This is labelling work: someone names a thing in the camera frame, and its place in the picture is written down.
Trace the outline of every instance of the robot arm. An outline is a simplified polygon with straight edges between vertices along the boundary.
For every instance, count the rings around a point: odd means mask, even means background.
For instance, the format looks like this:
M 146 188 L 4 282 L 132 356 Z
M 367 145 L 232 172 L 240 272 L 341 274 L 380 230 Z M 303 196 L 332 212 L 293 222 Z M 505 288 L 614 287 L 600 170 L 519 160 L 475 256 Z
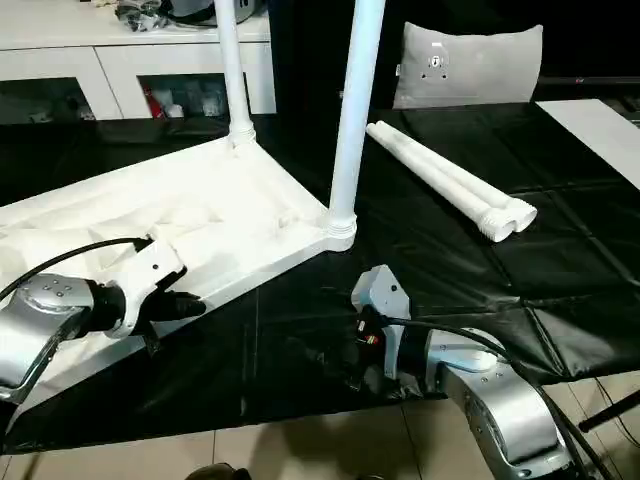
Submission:
M 155 241 L 104 285 L 53 274 L 27 280 L 0 310 L 0 400 L 22 403 L 63 341 L 144 334 L 151 320 L 204 313 L 197 297 L 164 291 L 185 273 L 171 246 Z
M 362 274 L 351 300 L 360 313 L 362 344 L 384 342 L 384 376 L 397 380 L 399 371 L 405 371 L 423 378 L 426 392 L 451 398 L 465 414 L 496 479 L 547 478 L 570 467 L 562 435 L 538 392 L 480 343 L 442 330 L 424 335 L 424 329 L 406 322 L 409 297 L 389 267 Z M 470 333 L 501 346 L 484 332 Z

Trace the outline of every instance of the dark wall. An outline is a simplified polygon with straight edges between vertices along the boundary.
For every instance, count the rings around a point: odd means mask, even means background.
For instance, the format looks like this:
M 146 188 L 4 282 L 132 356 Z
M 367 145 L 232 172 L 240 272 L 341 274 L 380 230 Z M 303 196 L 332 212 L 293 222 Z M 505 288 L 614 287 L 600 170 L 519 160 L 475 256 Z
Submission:
M 338 111 L 354 4 L 269 0 L 279 112 Z M 640 2 L 610 0 L 592 6 L 579 0 L 387 0 L 372 106 L 392 105 L 405 21 L 458 35 L 517 32 L 540 23 L 545 28 L 542 75 L 640 77 L 636 4 Z

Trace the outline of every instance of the white cushion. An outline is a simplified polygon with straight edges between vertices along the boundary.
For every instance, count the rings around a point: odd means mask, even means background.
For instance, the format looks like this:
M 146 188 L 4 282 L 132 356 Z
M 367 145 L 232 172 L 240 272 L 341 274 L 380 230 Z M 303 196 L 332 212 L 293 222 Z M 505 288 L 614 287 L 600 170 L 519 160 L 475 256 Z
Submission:
M 541 60 L 542 25 L 485 36 L 406 23 L 394 108 L 528 102 Z

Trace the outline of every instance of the black tablecloth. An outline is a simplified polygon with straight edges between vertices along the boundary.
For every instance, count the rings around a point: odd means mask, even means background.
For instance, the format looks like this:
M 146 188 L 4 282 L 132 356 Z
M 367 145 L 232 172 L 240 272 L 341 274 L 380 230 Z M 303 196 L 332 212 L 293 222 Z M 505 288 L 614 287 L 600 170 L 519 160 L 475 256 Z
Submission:
M 535 105 L 377 119 L 537 206 L 537 220 L 492 244 L 367 139 L 350 251 L 321 254 L 170 335 L 154 357 L 139 352 L 27 412 L 5 436 L 5 452 L 384 403 L 350 390 L 329 368 L 353 341 L 349 293 L 381 263 L 417 318 L 490 332 L 543 382 L 640 368 L 640 192 Z M 263 147 L 326 203 L 335 123 L 255 123 Z M 223 124 L 205 120 L 0 128 L 0 202 L 223 134 Z

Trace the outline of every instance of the black cable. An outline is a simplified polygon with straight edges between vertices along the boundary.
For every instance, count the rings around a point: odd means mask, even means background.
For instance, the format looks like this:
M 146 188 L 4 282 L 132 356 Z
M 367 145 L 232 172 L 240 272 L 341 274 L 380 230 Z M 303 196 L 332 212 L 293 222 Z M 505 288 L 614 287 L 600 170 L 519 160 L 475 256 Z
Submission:
M 512 356 L 506 349 L 499 345 L 496 345 L 491 340 L 488 340 L 485 337 L 478 335 L 477 333 L 469 332 L 468 330 L 464 330 L 463 328 L 459 327 L 450 327 L 447 325 L 440 325 L 438 323 L 425 322 L 421 320 L 401 320 L 397 318 L 386 318 L 386 320 L 392 324 L 395 323 L 396 325 L 404 325 L 407 327 L 418 326 L 433 330 L 442 330 L 444 332 L 460 335 L 487 347 L 489 350 L 503 357 L 507 362 L 509 362 L 516 373 L 520 375 L 526 382 L 528 382 L 536 390 L 536 392 L 538 392 L 538 394 L 547 404 L 547 407 L 549 407 L 549 412 L 551 413 L 551 416 L 553 417 L 556 425 L 558 426 L 558 429 L 560 430 L 560 434 L 565 441 L 567 449 L 569 449 L 573 461 L 576 464 L 576 467 L 580 470 L 580 473 L 583 475 L 583 477 L 585 479 L 588 479 L 589 474 L 586 471 L 584 464 L 582 463 L 582 459 L 580 458 L 577 449 L 575 448 L 572 437 L 575 438 L 580 447 L 585 451 L 589 459 L 593 462 L 593 465 L 598 469 L 598 471 L 600 471 L 604 480 L 614 480 L 613 475 L 609 472 L 600 457 L 598 457 L 598 454 L 595 452 L 595 450 L 591 447 L 591 445 L 589 445 L 589 442 L 587 442 L 587 440 L 584 438 L 582 432 L 580 432 L 578 427 L 576 427 L 571 422 L 571 420 L 567 418 L 565 413 L 560 409 L 560 407 L 558 407 L 555 401 L 551 397 L 549 397 L 547 392 L 544 391 L 538 381 L 529 374 L 522 363 L 517 358 Z
M 119 245 L 122 243 L 132 243 L 136 246 L 136 249 L 142 249 L 144 247 L 146 247 L 147 245 L 149 245 L 149 243 L 151 243 L 153 240 L 147 239 L 147 238 L 136 238 L 136 237 L 124 237 L 124 238 L 115 238 L 112 240 L 104 240 L 102 242 L 96 242 L 96 243 L 92 243 L 89 245 L 85 245 L 84 247 L 80 247 L 80 248 L 76 248 L 74 250 L 71 250 L 69 252 L 66 253 L 62 253 L 56 257 L 53 257 L 50 260 L 47 260 L 44 263 L 41 263 L 40 265 L 38 265 L 37 267 L 32 268 L 31 270 L 29 270 L 27 273 L 20 275 L 18 278 L 16 278 L 13 282 L 11 282 L 9 285 L 7 285 L 1 292 L 0 292 L 0 302 L 2 300 L 4 300 L 6 297 L 8 297 L 11 292 L 13 292 L 16 288 L 18 288 L 21 284 L 23 284 L 24 282 L 26 282 L 27 280 L 29 280 L 31 277 L 33 277 L 34 275 L 37 275 L 38 273 L 46 270 L 47 268 L 50 268 L 60 262 L 63 262 L 64 260 L 67 260 L 71 257 L 75 257 L 77 255 L 82 255 L 83 253 L 89 252 L 91 250 L 97 250 L 98 248 L 104 248 L 104 247 L 110 247 L 112 245 Z
M 598 385 L 598 388 L 600 389 L 600 394 L 603 397 L 606 397 L 606 399 L 609 401 L 609 403 L 611 405 L 613 405 L 615 402 L 613 401 L 613 399 L 611 398 L 611 395 L 609 395 L 609 392 L 607 391 L 606 388 L 604 388 L 604 385 L 602 384 L 602 382 L 600 381 L 600 379 L 598 377 L 595 378 L 596 384 Z M 629 429 L 627 428 L 627 426 L 625 425 L 624 421 L 622 420 L 621 416 L 617 416 L 616 420 L 618 420 L 620 422 L 620 424 L 618 424 L 616 422 L 616 427 L 618 428 L 618 430 L 620 431 L 620 433 L 629 441 L 629 443 L 631 443 L 634 447 L 636 448 L 640 448 L 640 442 L 638 442 L 638 440 L 636 440 L 636 437 L 633 436 L 633 434 L 629 431 Z

